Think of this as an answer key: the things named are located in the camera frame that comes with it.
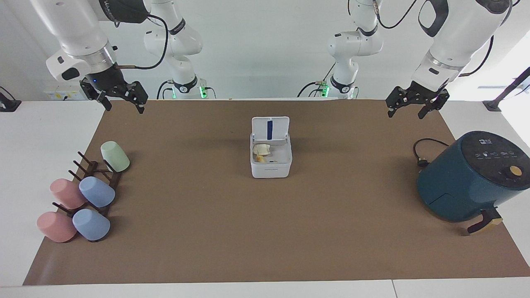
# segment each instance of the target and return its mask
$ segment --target pink cup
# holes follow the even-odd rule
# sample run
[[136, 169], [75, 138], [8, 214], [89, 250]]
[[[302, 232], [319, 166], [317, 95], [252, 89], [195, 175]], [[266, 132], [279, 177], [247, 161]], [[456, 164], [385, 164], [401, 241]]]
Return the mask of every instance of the pink cup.
[[86, 198], [72, 181], [57, 179], [50, 185], [50, 191], [67, 209], [77, 209], [86, 203]]
[[49, 239], [66, 242], [77, 233], [72, 219], [62, 213], [46, 212], [37, 219], [37, 227]]

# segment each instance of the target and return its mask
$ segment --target brown paper mat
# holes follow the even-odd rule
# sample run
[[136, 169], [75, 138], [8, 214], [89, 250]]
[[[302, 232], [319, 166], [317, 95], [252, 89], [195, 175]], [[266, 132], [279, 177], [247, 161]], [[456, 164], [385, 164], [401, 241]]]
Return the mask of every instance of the brown paper mat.
[[[471, 222], [420, 201], [412, 144], [454, 141], [438, 112], [388, 119], [369, 100], [151, 101], [144, 115], [113, 105], [87, 151], [101, 161], [114, 140], [131, 159], [109, 237], [45, 239], [24, 285], [530, 276], [504, 225], [462, 236]], [[255, 116], [290, 117], [288, 178], [252, 178]]]

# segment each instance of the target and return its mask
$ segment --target light blue cup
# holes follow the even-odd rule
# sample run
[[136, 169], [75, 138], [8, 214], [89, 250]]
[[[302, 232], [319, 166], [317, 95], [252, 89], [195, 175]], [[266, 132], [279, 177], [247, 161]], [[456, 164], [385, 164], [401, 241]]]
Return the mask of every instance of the light blue cup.
[[79, 210], [72, 221], [77, 231], [90, 241], [100, 240], [110, 230], [110, 221], [91, 209]]
[[79, 183], [83, 196], [97, 208], [102, 208], [114, 200], [116, 192], [105, 182], [96, 177], [86, 177]]

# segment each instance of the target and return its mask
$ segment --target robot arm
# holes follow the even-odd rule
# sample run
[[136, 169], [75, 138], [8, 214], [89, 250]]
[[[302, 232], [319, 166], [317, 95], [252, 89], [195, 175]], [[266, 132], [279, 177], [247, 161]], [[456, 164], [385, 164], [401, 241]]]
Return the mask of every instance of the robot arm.
[[[172, 75], [174, 93], [179, 99], [204, 97], [201, 87], [206, 83], [195, 74], [191, 61], [185, 57], [202, 51], [200, 34], [186, 24], [175, 1], [152, 0], [151, 6], [152, 13], [163, 18], [170, 29], [170, 41], [164, 61]], [[165, 30], [147, 32], [144, 36], [144, 44], [151, 54], [162, 55]]]
[[396, 87], [386, 99], [388, 116], [409, 104], [424, 104], [423, 119], [443, 107], [445, 89], [484, 46], [511, 12], [511, 0], [426, 0], [419, 22], [434, 43], [412, 75], [408, 89]]
[[354, 57], [374, 55], [383, 48], [372, 0], [352, 0], [350, 7], [357, 30], [340, 32], [329, 40], [328, 51], [337, 62], [328, 81], [332, 97], [351, 98], [359, 71]]
[[144, 0], [30, 0], [40, 18], [59, 40], [61, 49], [46, 65], [60, 82], [81, 80], [91, 100], [112, 107], [107, 96], [132, 102], [144, 111], [147, 93], [139, 82], [127, 83], [116, 62], [115, 48], [98, 25], [104, 17], [113, 22], [142, 23], [150, 4]]

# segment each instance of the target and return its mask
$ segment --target wooden knob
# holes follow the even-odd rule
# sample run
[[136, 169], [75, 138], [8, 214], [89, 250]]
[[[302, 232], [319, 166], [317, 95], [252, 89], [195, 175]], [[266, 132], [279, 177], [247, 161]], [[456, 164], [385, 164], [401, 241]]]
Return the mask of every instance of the wooden knob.
[[512, 173], [514, 176], [521, 177], [523, 175], [523, 171], [518, 166], [512, 165], [510, 167], [510, 173]]

